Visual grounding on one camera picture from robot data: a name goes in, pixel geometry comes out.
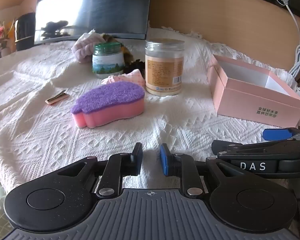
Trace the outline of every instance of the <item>brown label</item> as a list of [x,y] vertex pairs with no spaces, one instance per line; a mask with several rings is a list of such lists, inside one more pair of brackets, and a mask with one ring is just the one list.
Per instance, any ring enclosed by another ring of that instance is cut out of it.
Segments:
[[179,89],[182,82],[182,71],[183,58],[146,56],[146,83],[153,90],[172,91]]

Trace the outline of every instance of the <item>plastic jar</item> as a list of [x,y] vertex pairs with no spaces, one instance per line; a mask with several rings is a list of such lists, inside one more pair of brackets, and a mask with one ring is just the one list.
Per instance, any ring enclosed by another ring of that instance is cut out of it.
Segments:
[[146,41],[146,90],[156,96],[181,92],[184,41],[153,39]]
[[125,66],[120,42],[100,43],[94,46],[92,71],[98,78],[120,75]]

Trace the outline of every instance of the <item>white cable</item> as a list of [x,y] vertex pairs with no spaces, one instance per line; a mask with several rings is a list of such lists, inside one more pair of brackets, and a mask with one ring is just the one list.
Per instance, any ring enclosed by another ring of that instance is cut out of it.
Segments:
[[[300,39],[300,27],[298,25],[298,22],[297,22],[296,18],[293,15],[292,11],[290,10],[289,0],[281,0],[281,1],[283,1],[283,3],[285,4],[285,6],[287,7],[289,13],[291,14],[291,16],[292,16],[292,18],[294,20],[294,23],[297,26],[297,29],[298,29],[298,32],[299,32],[299,39]],[[299,45],[296,48],[296,59],[295,59],[294,66],[291,68],[291,70],[289,71],[289,73],[294,78],[296,78],[296,76],[299,74],[299,72],[300,72],[300,43],[299,43]]]

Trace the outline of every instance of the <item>purple and pink sponge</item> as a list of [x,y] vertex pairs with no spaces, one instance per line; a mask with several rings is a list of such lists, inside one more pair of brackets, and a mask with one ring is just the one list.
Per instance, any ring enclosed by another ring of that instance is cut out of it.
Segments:
[[77,99],[71,109],[79,128],[95,128],[119,119],[135,117],[144,111],[144,89],[120,81],[92,89]]

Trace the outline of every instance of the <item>open pink box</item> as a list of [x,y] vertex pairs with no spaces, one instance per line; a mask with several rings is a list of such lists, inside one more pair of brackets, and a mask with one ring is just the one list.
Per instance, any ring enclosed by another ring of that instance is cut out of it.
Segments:
[[300,97],[270,70],[214,55],[208,81],[218,114],[284,128],[300,120]]

